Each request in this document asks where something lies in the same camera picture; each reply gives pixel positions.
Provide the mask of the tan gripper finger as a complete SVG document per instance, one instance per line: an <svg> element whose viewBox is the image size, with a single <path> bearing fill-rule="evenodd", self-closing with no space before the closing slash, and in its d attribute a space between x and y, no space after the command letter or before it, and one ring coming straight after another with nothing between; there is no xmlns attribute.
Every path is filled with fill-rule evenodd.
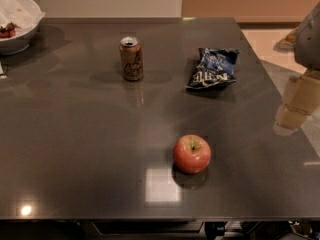
<svg viewBox="0 0 320 240"><path fill-rule="evenodd" d="M320 106L320 71L290 76L275 116L277 131L296 131Z"/></svg>

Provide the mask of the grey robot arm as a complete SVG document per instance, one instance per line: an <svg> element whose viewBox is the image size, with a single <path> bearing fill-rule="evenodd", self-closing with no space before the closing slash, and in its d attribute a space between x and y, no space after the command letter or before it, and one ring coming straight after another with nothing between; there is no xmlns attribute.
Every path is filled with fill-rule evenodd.
<svg viewBox="0 0 320 240"><path fill-rule="evenodd" d="M285 85L273 126L282 136L295 132L320 106L320 3L298 26L294 58L306 71L291 76Z"/></svg>

